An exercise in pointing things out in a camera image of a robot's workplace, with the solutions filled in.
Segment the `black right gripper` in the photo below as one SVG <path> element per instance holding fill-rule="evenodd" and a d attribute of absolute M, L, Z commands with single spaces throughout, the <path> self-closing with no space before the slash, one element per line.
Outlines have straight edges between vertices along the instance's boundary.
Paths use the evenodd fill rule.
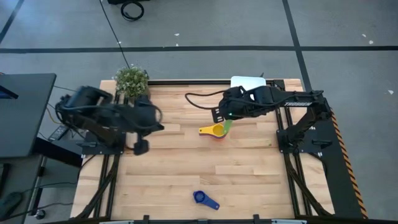
<path fill-rule="evenodd" d="M 225 90 L 219 102 L 220 115 L 225 120 L 258 117 L 257 107 L 251 95 L 254 95 L 254 89 L 245 90 L 242 86 Z"/>

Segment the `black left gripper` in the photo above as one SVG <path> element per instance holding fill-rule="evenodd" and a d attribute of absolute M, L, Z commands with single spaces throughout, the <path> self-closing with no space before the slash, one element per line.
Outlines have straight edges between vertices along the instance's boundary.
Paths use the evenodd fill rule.
<path fill-rule="evenodd" d="M 129 106 L 124 115 L 127 123 L 126 132 L 136 133 L 137 142 L 132 148 L 134 155 L 140 156 L 149 151 L 149 142 L 144 137 L 156 131 L 164 130 L 162 112 L 149 98 L 137 98 L 134 106 Z"/>

